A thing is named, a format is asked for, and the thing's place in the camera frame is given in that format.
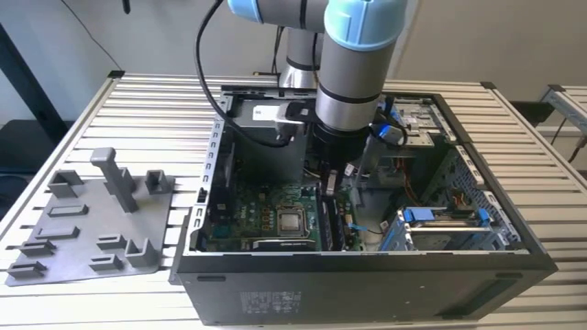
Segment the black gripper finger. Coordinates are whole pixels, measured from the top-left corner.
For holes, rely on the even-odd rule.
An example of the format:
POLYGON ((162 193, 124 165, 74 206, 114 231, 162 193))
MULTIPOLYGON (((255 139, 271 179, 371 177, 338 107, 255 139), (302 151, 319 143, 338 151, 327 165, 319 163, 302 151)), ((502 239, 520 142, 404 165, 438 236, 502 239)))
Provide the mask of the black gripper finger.
POLYGON ((327 197, 332 197, 335 195, 338 174, 339 172, 336 169, 330 169, 324 174, 323 195, 327 197))

